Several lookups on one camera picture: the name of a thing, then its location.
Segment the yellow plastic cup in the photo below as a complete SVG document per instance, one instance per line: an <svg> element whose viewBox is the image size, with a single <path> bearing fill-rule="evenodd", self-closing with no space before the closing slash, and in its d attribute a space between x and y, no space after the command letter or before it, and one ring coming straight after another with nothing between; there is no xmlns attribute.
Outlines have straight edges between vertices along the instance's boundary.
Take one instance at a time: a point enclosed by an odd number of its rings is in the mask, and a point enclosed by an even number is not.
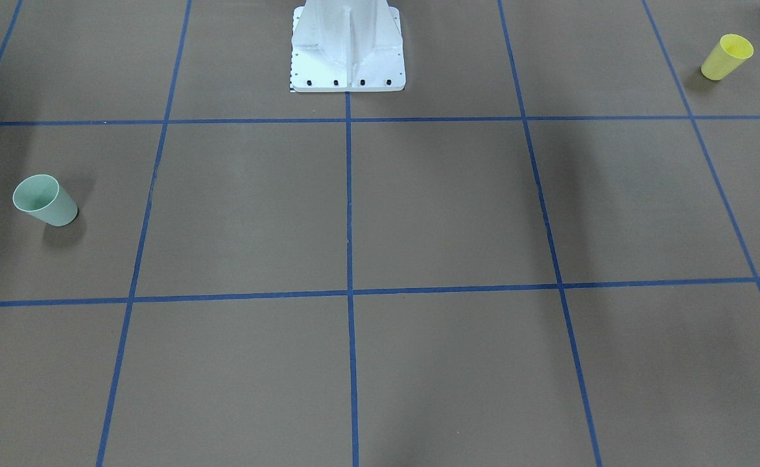
<svg viewBox="0 0 760 467"><path fill-rule="evenodd" d="M738 34L725 34L718 39L701 65L700 71L712 82L720 82L754 55L754 45Z"/></svg>

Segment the green plastic cup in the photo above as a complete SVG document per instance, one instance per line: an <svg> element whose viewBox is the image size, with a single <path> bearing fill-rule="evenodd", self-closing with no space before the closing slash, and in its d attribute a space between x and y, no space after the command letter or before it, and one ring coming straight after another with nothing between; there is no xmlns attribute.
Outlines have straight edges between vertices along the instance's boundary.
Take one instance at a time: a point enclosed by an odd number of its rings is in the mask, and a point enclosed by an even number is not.
<svg viewBox="0 0 760 467"><path fill-rule="evenodd" d="M80 213L65 187L49 174L22 180L13 192L12 203L19 211L54 227L71 224Z"/></svg>

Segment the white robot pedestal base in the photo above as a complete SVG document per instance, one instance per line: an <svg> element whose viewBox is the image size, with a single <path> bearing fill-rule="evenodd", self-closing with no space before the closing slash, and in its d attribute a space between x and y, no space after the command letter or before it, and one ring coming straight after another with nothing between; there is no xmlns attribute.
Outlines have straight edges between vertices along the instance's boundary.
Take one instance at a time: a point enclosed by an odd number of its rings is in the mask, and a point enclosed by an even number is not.
<svg viewBox="0 0 760 467"><path fill-rule="evenodd" d="M403 27L386 1L307 1L292 14L289 89L296 93L406 88Z"/></svg>

